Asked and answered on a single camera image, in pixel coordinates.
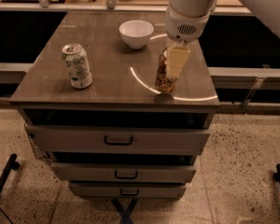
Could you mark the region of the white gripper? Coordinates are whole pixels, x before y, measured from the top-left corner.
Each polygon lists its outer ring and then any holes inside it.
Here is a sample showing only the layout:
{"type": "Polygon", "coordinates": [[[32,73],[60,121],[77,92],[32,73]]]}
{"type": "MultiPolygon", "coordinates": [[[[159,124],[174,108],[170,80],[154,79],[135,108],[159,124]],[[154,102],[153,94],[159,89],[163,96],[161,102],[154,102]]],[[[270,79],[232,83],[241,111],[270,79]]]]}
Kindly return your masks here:
{"type": "MultiPolygon", "coordinates": [[[[165,32],[175,41],[190,43],[198,39],[209,20],[211,6],[184,5],[176,7],[170,4],[165,15],[165,32]]],[[[169,78],[178,78],[187,60],[190,49],[188,47],[169,47],[167,49],[166,75],[169,78]]]]}

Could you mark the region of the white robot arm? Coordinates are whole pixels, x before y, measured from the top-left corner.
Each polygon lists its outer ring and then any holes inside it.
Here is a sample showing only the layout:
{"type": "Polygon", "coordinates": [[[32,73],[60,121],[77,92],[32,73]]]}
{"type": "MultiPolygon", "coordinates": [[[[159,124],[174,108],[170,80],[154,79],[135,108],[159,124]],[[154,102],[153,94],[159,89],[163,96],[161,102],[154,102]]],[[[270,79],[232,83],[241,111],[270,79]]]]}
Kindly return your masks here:
{"type": "Polygon", "coordinates": [[[280,0],[169,0],[165,31],[174,42],[195,41],[212,14],[252,15],[280,38],[280,0]]]}

